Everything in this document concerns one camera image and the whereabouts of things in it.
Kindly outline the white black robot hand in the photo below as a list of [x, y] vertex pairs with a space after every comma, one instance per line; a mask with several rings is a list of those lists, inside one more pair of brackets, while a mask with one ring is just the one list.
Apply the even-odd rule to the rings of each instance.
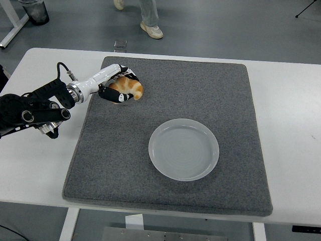
[[113, 103], [122, 103], [131, 98], [138, 100], [143, 95], [143, 86], [128, 67], [112, 64], [86, 80], [73, 80], [67, 86], [76, 103], [85, 102], [93, 93]]

